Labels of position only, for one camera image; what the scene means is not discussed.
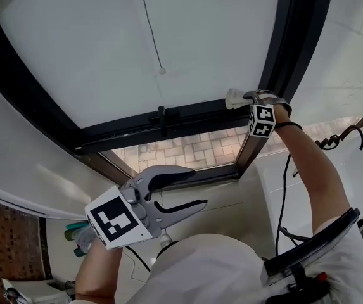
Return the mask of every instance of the window frame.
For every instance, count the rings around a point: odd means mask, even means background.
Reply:
[[[322,32],[330,0],[278,0],[258,88],[291,101]],[[0,93],[32,125],[70,155],[118,185],[136,173],[107,150],[247,125],[249,107],[227,110],[224,99],[189,104],[80,129],[53,101],[13,49],[0,26]],[[170,188],[238,179],[267,139],[246,135],[235,163],[197,170]]]

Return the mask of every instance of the white shirt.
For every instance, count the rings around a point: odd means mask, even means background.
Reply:
[[[262,267],[256,253],[236,239],[216,234],[192,236],[160,255],[146,284],[128,304],[265,303],[272,295],[287,293],[292,276],[263,287]],[[330,292],[316,303],[363,303],[363,239],[357,224],[305,272],[309,277],[321,272],[328,276]]]

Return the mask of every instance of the person's arm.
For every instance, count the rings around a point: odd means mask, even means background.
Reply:
[[[289,122],[283,106],[274,106],[276,122]],[[344,214],[349,208],[338,172],[324,152],[298,127],[289,125],[276,129],[295,162],[307,188],[312,209],[312,230],[327,220]]]
[[[98,237],[83,261],[75,280],[75,299],[95,304],[115,303],[122,248],[107,250]]]

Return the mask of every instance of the person's hand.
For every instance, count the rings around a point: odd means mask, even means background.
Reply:
[[[285,123],[290,121],[290,117],[288,116],[288,112],[282,104],[274,105],[274,115],[276,116],[276,123]]]

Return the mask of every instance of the black wristband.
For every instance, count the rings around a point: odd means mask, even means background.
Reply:
[[[280,129],[281,127],[284,127],[284,126],[297,126],[300,130],[302,130],[302,127],[300,124],[297,124],[297,123],[294,123],[294,122],[284,122],[284,123],[278,123],[276,124],[276,126],[274,127],[274,129]]]

